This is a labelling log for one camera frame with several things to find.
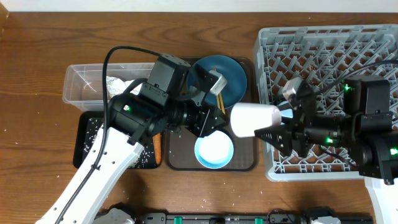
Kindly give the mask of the clear plastic bin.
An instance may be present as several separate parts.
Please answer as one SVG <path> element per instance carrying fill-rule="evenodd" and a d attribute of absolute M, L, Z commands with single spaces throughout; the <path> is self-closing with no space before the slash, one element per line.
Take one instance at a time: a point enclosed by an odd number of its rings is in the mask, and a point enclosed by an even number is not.
<path fill-rule="evenodd" d="M 108 98 L 122 93 L 122 85 L 128 86 L 138 78 L 148 78 L 154 63 L 110 63 L 107 82 L 113 82 L 118 89 L 108 87 Z M 82 111 L 103 111 L 101 63 L 71 65 L 67 68 L 63 101 Z"/>

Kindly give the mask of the brown serving tray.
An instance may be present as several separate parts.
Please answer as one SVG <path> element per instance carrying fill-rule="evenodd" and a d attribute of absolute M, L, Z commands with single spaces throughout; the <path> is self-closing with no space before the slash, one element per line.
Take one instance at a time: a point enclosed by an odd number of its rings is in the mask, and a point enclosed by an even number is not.
<path fill-rule="evenodd" d="M 254 65 L 244 57 L 235 57 L 240 66 L 245 71 L 248 85 L 241 102 L 258 103 L 259 97 L 256 93 Z M 197 137 L 183 128 L 181 132 L 173 133 L 165 131 L 162 135 L 162 153 L 164 162 L 172 169 L 177 171 L 205 171 L 205 172 L 248 172 L 253 170 L 259 161 L 258 140 L 254 137 L 238 138 L 228 125 L 224 128 L 231 137 L 234 152 L 228 164 L 220 169 L 209 169 L 199 163 L 195 157 L 194 146 Z"/>

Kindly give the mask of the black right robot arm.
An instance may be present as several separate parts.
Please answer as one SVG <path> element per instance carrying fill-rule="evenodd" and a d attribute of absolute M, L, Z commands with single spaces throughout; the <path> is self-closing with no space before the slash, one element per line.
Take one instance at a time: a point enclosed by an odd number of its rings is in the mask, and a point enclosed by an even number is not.
<path fill-rule="evenodd" d="M 316 93 L 297 92 L 289 97 L 293 118 L 254 134 L 283 154 L 309 144 L 346 148 L 364 177 L 377 223 L 396 223 L 397 131 L 392 128 L 389 95 L 389 90 L 346 90 L 343 117 L 317 115 Z"/>

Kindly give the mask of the light blue bowl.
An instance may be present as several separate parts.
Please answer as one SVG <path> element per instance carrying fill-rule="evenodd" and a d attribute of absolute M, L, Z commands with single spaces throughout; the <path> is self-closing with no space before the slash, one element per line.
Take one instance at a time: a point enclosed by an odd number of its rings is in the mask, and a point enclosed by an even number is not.
<path fill-rule="evenodd" d="M 209 136 L 197 138 L 194 154 L 202 166 L 209 169 L 220 169 L 232 160 L 234 144 L 224 131 L 215 131 Z"/>

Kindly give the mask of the green foil snack wrapper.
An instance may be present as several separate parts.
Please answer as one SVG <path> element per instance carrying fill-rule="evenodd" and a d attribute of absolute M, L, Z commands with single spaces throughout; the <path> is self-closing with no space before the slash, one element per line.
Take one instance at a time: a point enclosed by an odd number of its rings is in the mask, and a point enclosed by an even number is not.
<path fill-rule="evenodd" d="M 109 76 L 106 77 L 106 86 L 110 98 L 123 93 L 124 90 L 127 88 L 126 83 L 120 78 Z"/>

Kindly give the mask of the light blue cup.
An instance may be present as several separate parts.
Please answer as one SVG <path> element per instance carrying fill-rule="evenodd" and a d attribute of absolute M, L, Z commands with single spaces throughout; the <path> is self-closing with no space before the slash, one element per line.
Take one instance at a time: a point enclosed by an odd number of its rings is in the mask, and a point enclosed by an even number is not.
<path fill-rule="evenodd" d="M 292 119 L 293 118 L 293 112 L 291 111 L 280 111 L 280 115 L 282 118 L 282 121 L 285 119 Z"/>

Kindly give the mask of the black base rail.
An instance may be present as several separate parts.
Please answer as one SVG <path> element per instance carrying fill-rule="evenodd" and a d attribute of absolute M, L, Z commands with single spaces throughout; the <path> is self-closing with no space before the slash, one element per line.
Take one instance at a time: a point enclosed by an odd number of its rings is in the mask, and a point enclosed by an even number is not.
<path fill-rule="evenodd" d="M 305 218 L 303 215 L 272 213 L 270 215 L 184 215 L 147 213 L 137 219 L 139 224 L 276 224 L 276 223 L 374 223 L 371 217 L 337 217 L 333 215 Z"/>

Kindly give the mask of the pink cup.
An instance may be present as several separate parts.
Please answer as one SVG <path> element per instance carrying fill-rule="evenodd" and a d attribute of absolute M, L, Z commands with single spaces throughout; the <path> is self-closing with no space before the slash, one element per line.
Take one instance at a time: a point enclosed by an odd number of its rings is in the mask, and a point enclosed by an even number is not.
<path fill-rule="evenodd" d="M 278 107 L 255 103 L 236 103 L 231 110 L 230 125 L 239 138 L 254 137 L 255 130 L 280 125 L 282 121 Z"/>

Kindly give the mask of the black tray bin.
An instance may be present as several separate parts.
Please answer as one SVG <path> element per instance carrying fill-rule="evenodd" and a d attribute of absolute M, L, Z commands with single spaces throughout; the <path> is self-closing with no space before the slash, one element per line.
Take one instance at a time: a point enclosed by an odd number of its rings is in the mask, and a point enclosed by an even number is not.
<path fill-rule="evenodd" d="M 75 168 L 79 168 L 84 161 L 83 153 L 80 152 L 79 149 L 76 149 L 76 145 L 81 146 L 83 144 L 83 141 L 85 138 L 83 136 L 83 132 L 86 131 L 87 122 L 90 118 L 103 118 L 103 112 L 102 111 L 86 111 L 81 114 L 80 119 L 79 119 L 79 124 L 78 124 L 77 136 L 76 136 L 75 150 L 74 150 L 74 154 L 73 154 L 73 165 Z"/>

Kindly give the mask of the white paper wrapper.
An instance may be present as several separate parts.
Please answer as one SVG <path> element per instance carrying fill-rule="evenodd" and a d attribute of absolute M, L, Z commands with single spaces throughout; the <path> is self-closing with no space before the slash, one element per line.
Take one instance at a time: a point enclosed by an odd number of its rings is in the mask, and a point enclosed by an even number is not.
<path fill-rule="evenodd" d="M 145 82 L 145 80 L 146 80 L 145 78 L 139 78 L 136 80 L 125 82 L 127 87 L 123 91 L 123 93 L 132 93 L 138 95 L 141 90 L 142 84 Z"/>

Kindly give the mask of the dark blue plate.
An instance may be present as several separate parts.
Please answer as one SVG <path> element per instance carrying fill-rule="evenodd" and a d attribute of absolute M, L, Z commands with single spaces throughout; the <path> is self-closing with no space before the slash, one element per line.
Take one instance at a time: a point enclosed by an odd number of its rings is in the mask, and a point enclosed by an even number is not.
<path fill-rule="evenodd" d="M 197 82 L 194 75 L 195 65 L 201 65 L 206 70 L 216 70 L 226 78 L 228 83 L 221 91 L 225 109 L 238 103 L 244 96 L 247 88 L 247 77 L 242 66 L 230 57 L 224 55 L 210 55 L 195 62 L 187 75 L 186 90 L 193 94 L 193 101 L 195 96 L 194 84 Z M 206 96 L 204 102 L 198 104 L 207 104 L 218 108 L 216 96 L 211 94 Z"/>

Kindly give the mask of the wooden chopstick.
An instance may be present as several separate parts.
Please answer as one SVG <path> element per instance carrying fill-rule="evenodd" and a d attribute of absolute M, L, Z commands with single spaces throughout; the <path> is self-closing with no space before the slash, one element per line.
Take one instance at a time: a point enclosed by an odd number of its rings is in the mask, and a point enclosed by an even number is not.
<path fill-rule="evenodd" d="M 224 103 L 223 103 L 223 97 L 222 94 L 219 93 L 216 96 L 216 100 L 217 100 L 217 104 L 218 104 L 218 108 L 222 111 L 223 114 L 225 114 L 225 108 L 224 108 Z"/>

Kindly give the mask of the pile of rice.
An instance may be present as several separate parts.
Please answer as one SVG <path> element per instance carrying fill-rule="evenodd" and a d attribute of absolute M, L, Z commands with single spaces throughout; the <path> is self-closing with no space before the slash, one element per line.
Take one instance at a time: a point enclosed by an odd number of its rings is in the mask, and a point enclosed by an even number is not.
<path fill-rule="evenodd" d="M 87 122 L 86 131 L 83 132 L 84 141 L 81 146 L 76 145 L 83 153 L 83 160 L 88 155 L 95 139 L 99 128 L 103 126 L 103 118 L 90 118 Z M 159 165 L 155 159 L 155 147 L 152 138 L 147 138 L 143 141 L 144 149 L 138 159 L 133 161 L 129 166 L 130 169 L 155 169 Z"/>

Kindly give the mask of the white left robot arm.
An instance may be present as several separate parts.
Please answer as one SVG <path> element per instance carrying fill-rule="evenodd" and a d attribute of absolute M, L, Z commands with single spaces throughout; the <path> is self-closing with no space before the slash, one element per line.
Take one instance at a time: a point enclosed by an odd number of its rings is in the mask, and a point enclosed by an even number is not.
<path fill-rule="evenodd" d="M 227 84 L 220 70 L 200 65 L 155 63 L 148 78 L 134 80 L 120 95 L 104 100 L 103 127 L 66 189 L 39 223 L 134 223 L 125 211 L 97 213 L 110 191 L 144 150 L 143 140 L 165 129 L 187 128 L 209 136 L 229 118 L 203 102 Z"/>

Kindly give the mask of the orange carrot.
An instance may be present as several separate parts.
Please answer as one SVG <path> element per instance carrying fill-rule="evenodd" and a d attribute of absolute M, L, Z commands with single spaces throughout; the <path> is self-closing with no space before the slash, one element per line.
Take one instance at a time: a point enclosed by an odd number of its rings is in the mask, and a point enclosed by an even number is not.
<path fill-rule="evenodd" d="M 161 137 L 161 134 L 160 134 L 160 133 L 159 133 L 159 134 L 156 134 L 156 135 L 152 138 L 152 140 L 153 140 L 153 145 L 154 145 L 155 163 L 156 163 L 156 165 L 158 166 L 158 165 L 160 165 L 160 163 L 161 163 L 161 161 L 162 161 L 162 150 L 161 150 L 161 147 L 162 147 L 162 143 L 161 143 L 162 137 Z"/>

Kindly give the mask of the grey dishwasher rack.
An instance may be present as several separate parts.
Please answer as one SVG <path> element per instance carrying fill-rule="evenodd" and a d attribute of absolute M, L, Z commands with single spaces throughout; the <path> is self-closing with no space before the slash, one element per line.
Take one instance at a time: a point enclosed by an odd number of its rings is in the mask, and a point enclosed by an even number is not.
<path fill-rule="evenodd" d="M 253 48 L 259 101 L 283 102 L 282 87 L 302 77 L 315 91 L 363 65 L 397 59 L 397 25 L 271 27 L 259 31 Z M 305 157 L 282 155 L 262 144 L 265 175 L 273 182 L 353 180 L 358 171 L 331 157 L 347 159 L 345 148 L 323 149 L 313 145 Z"/>

